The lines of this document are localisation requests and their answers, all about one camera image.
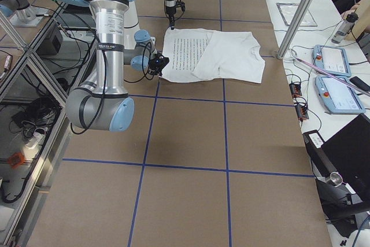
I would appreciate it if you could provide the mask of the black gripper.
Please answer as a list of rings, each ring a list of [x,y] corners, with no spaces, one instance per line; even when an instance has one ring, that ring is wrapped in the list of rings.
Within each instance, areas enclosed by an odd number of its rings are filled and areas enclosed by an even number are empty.
[[[185,3],[182,0],[165,0],[165,14],[169,19],[171,30],[174,30],[175,28],[175,21],[177,20],[175,14],[178,8],[181,9],[182,13],[185,12]]]
[[[165,57],[162,54],[155,54],[149,61],[147,73],[151,76],[162,76],[162,70],[168,65],[168,63],[168,57]]]

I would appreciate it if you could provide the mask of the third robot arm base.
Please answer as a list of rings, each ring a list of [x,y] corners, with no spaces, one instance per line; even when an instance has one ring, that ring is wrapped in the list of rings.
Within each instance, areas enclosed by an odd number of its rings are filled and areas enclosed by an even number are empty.
[[[36,27],[49,14],[47,8],[33,7],[28,0],[1,0],[1,12],[15,27]]]

